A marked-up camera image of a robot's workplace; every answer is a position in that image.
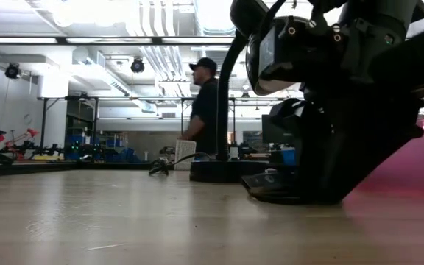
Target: black base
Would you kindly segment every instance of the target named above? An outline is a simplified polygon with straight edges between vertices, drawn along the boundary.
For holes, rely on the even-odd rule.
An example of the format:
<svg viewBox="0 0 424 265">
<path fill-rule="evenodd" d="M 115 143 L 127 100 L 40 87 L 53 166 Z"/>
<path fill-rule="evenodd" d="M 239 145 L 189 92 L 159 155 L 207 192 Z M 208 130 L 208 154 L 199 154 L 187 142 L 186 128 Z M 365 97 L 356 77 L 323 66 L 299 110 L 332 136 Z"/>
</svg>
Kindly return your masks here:
<svg viewBox="0 0 424 265">
<path fill-rule="evenodd" d="M 325 201 L 298 184 L 293 172 L 269 172 L 243 176 L 241 184 L 251 197 L 261 202 L 281 205 L 337 205 Z"/>
<path fill-rule="evenodd" d="M 190 181 L 240 183 L 241 177 L 264 172 L 268 164 L 260 161 L 194 161 Z"/>
</svg>

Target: computer monitor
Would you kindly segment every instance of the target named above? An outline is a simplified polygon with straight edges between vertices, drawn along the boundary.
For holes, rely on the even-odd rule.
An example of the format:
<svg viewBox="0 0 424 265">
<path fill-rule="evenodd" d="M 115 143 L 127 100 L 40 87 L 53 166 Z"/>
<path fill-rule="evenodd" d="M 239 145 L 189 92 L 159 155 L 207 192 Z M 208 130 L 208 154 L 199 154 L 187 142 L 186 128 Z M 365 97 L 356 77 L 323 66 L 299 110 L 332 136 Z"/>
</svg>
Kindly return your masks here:
<svg viewBox="0 0 424 265">
<path fill-rule="evenodd" d="M 270 115 L 262 115 L 263 143 L 265 144 L 292 144 L 294 137 L 292 133 L 274 125 Z"/>
</svg>

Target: black shirt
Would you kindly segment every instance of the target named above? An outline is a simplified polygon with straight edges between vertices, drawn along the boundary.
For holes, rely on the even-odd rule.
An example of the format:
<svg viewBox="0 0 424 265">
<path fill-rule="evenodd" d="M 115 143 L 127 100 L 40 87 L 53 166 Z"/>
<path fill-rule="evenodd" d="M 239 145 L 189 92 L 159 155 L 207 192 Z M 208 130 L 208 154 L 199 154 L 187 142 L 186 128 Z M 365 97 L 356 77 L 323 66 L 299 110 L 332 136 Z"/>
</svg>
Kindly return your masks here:
<svg viewBox="0 0 424 265">
<path fill-rule="evenodd" d="M 205 126 L 193 138 L 196 152 L 215 154 L 217 149 L 217 79 L 211 78 L 200 88 L 192 103 L 191 119 L 199 116 Z"/>
</svg>

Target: camera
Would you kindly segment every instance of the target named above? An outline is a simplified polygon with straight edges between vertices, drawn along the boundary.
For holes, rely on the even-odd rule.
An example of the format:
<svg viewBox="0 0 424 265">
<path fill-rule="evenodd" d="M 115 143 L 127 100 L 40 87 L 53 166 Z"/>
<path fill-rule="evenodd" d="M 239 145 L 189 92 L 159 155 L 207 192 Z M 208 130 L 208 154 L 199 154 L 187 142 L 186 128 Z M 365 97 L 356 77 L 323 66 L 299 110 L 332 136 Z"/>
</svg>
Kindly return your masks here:
<svg viewBox="0 0 424 265">
<path fill-rule="evenodd" d="M 144 65 L 144 60 L 142 57 L 135 57 L 133 59 L 133 63 L 130 66 L 130 70 L 132 70 L 132 72 L 138 74 L 141 73 L 145 70 L 145 65 Z"/>
<path fill-rule="evenodd" d="M 4 75 L 11 80 L 18 80 L 22 76 L 22 71 L 18 63 L 10 63 L 6 68 Z"/>
</svg>

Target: pink wall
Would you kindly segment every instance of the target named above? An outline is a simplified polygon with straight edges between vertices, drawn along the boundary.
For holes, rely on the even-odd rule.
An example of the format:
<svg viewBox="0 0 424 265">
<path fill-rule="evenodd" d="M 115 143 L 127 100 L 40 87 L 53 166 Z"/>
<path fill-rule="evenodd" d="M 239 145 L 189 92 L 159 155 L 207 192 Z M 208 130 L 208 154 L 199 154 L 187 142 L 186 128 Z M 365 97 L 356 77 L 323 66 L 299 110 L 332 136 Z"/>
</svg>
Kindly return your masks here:
<svg viewBox="0 0 424 265">
<path fill-rule="evenodd" d="M 356 190 L 424 200 L 424 136 L 382 163 Z"/>
</svg>

